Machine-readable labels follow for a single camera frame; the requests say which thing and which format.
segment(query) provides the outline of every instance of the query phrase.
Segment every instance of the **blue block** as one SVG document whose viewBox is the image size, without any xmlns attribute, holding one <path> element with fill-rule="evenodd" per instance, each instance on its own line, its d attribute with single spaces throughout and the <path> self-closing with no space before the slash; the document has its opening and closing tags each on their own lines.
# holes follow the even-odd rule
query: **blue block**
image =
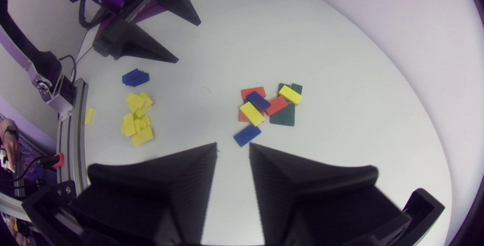
<svg viewBox="0 0 484 246">
<path fill-rule="evenodd" d="M 124 84 L 132 87 L 137 87 L 140 84 L 144 84 L 145 82 L 150 80 L 150 74 L 143 71 L 138 71 L 138 76 L 126 81 Z"/>
<path fill-rule="evenodd" d="M 267 108 L 271 107 L 271 104 L 256 91 L 247 95 L 247 100 L 260 112 L 264 112 Z"/>
<path fill-rule="evenodd" d="M 234 136 L 235 141 L 239 146 L 244 146 L 245 144 L 249 143 L 251 140 L 259 136 L 261 133 L 261 129 L 258 127 L 249 124 L 249 126 L 245 127 L 244 130 L 240 131 Z"/>
<path fill-rule="evenodd" d="M 122 80 L 123 84 L 126 84 L 128 81 L 137 78 L 140 75 L 140 70 L 137 68 L 133 69 L 132 71 L 123 75 Z"/>
</svg>

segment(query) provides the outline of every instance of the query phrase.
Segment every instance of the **green block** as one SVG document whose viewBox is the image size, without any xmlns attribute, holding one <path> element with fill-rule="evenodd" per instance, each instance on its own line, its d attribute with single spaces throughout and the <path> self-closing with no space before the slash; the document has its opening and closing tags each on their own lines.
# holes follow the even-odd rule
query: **green block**
<svg viewBox="0 0 484 246">
<path fill-rule="evenodd" d="M 299 95 L 302 95 L 303 93 L 303 86 L 299 84 L 291 84 L 291 89 L 296 91 Z"/>
<path fill-rule="evenodd" d="M 294 117 L 296 115 L 296 105 L 289 103 L 279 112 L 271 115 L 271 124 L 294 126 Z"/>
</svg>

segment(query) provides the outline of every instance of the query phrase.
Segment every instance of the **white wall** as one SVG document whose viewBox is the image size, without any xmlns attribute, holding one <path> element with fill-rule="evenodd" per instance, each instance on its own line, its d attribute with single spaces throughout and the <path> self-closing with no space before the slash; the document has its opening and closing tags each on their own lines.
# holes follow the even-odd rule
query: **white wall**
<svg viewBox="0 0 484 246">
<path fill-rule="evenodd" d="M 427 110 L 451 174 L 449 244 L 484 173 L 484 29 L 473 0 L 325 1 L 387 54 Z"/>
<path fill-rule="evenodd" d="M 9 13 L 23 33 L 39 50 L 50 50 L 57 57 L 71 54 L 76 58 L 78 54 L 86 33 L 78 23 L 78 7 L 79 3 L 69 0 L 9 0 Z M 43 102 L 26 72 L 1 46 L 0 60 L 0 96 L 6 102 L 0 105 L 0 112 L 13 110 L 31 122 L 23 133 L 32 135 L 32 139 L 55 139 L 57 113 Z M 71 60 L 63 60 L 62 65 L 64 74 L 70 76 Z"/>
</svg>

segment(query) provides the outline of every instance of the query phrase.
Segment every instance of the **red block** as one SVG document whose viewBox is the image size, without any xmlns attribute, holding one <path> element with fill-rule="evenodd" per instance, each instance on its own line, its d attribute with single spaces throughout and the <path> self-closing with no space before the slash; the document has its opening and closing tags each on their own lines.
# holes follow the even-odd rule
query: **red block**
<svg viewBox="0 0 484 246">
<path fill-rule="evenodd" d="M 266 109 L 266 113 L 270 116 L 279 112 L 280 110 L 285 108 L 287 105 L 289 105 L 287 103 L 287 100 L 285 100 L 285 98 L 283 96 L 278 96 L 277 98 L 273 99 L 269 103 L 271 104 L 271 107 Z"/>
<path fill-rule="evenodd" d="M 249 95 L 250 93 L 252 93 L 254 91 L 256 91 L 257 93 L 259 93 L 259 95 L 261 95 L 263 98 L 266 97 L 266 91 L 261 86 L 261 87 L 256 87 L 256 88 L 243 89 L 242 90 L 242 99 L 246 99 L 247 98 L 247 95 Z"/>
<path fill-rule="evenodd" d="M 240 110 L 239 110 L 239 121 L 249 122 L 249 119 Z"/>
</svg>

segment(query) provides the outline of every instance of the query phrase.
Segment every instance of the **wristwatch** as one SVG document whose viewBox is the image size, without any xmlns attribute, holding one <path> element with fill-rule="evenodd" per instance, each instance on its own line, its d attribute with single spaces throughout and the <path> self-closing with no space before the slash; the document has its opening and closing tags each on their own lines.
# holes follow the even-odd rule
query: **wristwatch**
<svg viewBox="0 0 484 246">
<path fill-rule="evenodd" d="M 5 129 L 5 132 L 3 134 L 6 134 L 7 132 L 13 134 L 17 140 L 19 139 L 19 131 L 16 127 L 7 126 L 7 129 Z"/>
</svg>

